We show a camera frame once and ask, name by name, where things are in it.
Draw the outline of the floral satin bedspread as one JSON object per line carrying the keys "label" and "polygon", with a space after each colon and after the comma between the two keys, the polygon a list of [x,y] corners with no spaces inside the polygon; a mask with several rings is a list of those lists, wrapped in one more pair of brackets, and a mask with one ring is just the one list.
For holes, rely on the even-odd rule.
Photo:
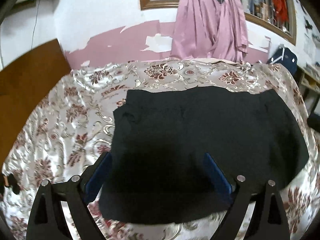
{"label": "floral satin bedspread", "polygon": [[298,86],[280,64],[235,64],[216,60],[156,61],[84,67],[63,77],[35,107],[4,162],[20,193],[6,189],[1,211],[16,239],[25,239],[31,206],[44,179],[63,182],[93,164],[108,150],[113,111],[129,89],[150,92],[217,86],[257,94],[274,89],[294,114],[310,159],[281,193],[292,239],[306,235],[319,213],[319,134],[307,124]]}

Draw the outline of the wooden shelf unit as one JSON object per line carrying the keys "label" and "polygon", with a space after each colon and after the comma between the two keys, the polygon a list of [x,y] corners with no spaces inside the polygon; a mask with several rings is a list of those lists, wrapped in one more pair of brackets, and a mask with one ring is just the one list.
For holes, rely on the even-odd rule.
{"label": "wooden shelf unit", "polygon": [[306,64],[298,66],[300,74],[298,87],[303,97],[307,112],[312,113],[319,103],[319,67]]}

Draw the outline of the wooden headboard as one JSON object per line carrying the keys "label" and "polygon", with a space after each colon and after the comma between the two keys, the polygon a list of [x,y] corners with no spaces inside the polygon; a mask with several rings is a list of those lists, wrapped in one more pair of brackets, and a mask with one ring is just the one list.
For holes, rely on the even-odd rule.
{"label": "wooden headboard", "polygon": [[57,39],[1,70],[1,164],[34,108],[70,71]]}

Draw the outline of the black items on bed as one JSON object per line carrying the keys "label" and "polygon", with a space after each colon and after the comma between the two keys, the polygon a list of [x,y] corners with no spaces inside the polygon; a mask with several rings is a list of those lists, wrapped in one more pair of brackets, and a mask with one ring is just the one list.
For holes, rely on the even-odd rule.
{"label": "black items on bed", "polygon": [[14,194],[20,193],[20,187],[14,175],[11,173],[8,176],[1,174],[0,192],[1,196],[4,196],[4,188],[12,188]]}

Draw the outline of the navy blue backpack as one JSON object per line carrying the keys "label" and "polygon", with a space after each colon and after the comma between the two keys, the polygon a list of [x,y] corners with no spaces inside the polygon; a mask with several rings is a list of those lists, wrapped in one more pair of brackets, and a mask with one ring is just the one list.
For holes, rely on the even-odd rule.
{"label": "navy blue backpack", "polygon": [[282,64],[291,75],[297,71],[297,56],[287,47],[281,45],[276,52],[268,59],[267,64]]}

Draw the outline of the pink curtain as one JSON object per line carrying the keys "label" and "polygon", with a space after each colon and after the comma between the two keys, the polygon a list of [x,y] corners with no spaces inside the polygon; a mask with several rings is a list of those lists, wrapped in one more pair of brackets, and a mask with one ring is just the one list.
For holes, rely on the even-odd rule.
{"label": "pink curtain", "polygon": [[240,62],[247,48],[247,25],[241,0],[179,1],[171,57]]}

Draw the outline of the black garment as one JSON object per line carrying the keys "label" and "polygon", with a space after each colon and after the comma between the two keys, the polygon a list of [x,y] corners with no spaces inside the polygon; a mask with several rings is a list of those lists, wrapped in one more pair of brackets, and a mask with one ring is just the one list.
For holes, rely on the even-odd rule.
{"label": "black garment", "polygon": [[309,153],[289,107],[276,93],[208,86],[151,93],[129,90],[114,111],[112,170],[99,209],[132,224],[185,223],[229,208],[206,157],[229,183],[238,175],[258,193],[285,188]]}

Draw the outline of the red hanging garment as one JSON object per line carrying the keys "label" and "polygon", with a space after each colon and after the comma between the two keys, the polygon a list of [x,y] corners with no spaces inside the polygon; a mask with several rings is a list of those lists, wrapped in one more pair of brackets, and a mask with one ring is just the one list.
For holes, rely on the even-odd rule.
{"label": "red hanging garment", "polygon": [[273,4],[273,22],[277,24],[286,23],[289,21],[287,2],[286,0],[272,0]]}

